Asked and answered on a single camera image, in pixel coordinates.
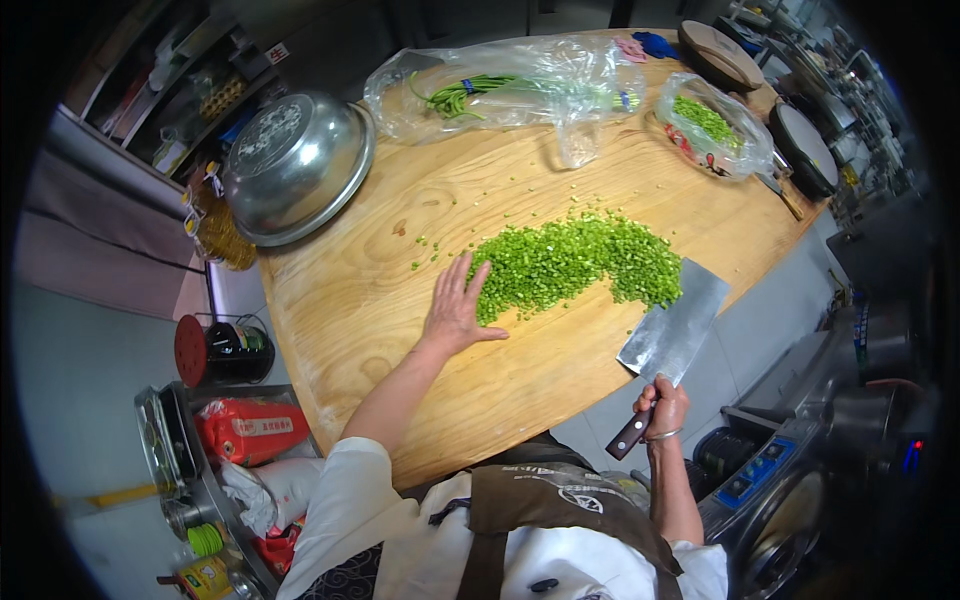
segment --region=wood grain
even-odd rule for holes
[[[685,68],[670,59],[641,68],[648,84],[643,110],[604,124],[603,155],[581,169],[562,168],[547,127],[467,132],[413,147],[380,136],[370,173],[333,221],[292,247],[261,251],[280,351],[324,452],[417,341],[447,253],[496,235],[508,222],[505,212],[518,226],[565,217],[576,184],[578,197],[599,194],[602,207],[622,206],[622,214],[725,279],[731,292],[724,307],[793,247],[824,205],[801,197],[806,217],[798,223],[756,178],[720,180],[687,161],[643,119],[658,86]],[[769,104],[769,91],[758,91],[756,102]],[[427,247],[414,242],[420,235]],[[431,263],[434,242],[441,258]],[[423,266],[412,272],[415,260]],[[630,379],[614,356],[643,305],[614,304],[604,283],[569,304],[529,322],[505,313],[497,325],[511,331],[510,340],[476,344],[447,364],[394,453],[398,489],[527,440]],[[629,411],[624,406],[625,419]]]

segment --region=blue glove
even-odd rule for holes
[[[663,36],[651,34],[650,32],[636,32],[633,38],[643,44],[643,52],[646,52],[655,59],[669,57],[680,60],[680,55],[677,54],[677,51],[673,49],[673,46],[671,46]]]

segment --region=hand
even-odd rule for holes
[[[670,380],[663,376],[663,373],[657,373],[654,378],[654,385],[660,391],[660,400],[657,402],[657,410],[654,411],[654,417],[647,426],[644,437],[655,437],[668,431],[680,429],[684,426],[684,417],[686,410],[690,408],[690,399],[686,397],[684,386],[678,385],[676,388],[670,383]],[[645,411],[650,408],[653,402],[655,391],[654,385],[647,384],[640,393],[640,397],[634,402],[634,412]]]
[[[435,350],[444,360],[474,342],[510,337],[506,329],[477,324],[477,298],[490,273],[490,261],[485,261],[477,269],[467,285],[467,271],[472,261],[473,253],[467,252],[454,258],[453,264],[440,273],[433,290],[433,305],[426,316],[423,335],[417,342],[418,348]]]

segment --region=brown apron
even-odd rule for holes
[[[585,527],[631,546],[657,570],[658,600],[680,600],[683,573],[653,522],[615,484],[565,463],[489,466],[472,471],[473,532],[457,600],[496,600],[507,536],[517,527]]]

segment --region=white chef jacket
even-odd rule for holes
[[[468,509],[451,511],[440,525],[427,520],[454,498],[470,497],[462,471],[430,489],[423,503],[402,499],[391,485],[390,455],[366,438],[333,446],[307,506],[306,523],[277,600],[293,600],[329,569],[384,542],[374,600],[454,600],[473,533]],[[687,599],[727,597],[727,555],[720,545],[670,544],[684,570],[677,578]],[[545,579],[547,592],[530,586]],[[633,547],[583,527],[520,527],[507,538],[503,600],[653,600],[657,574]]]

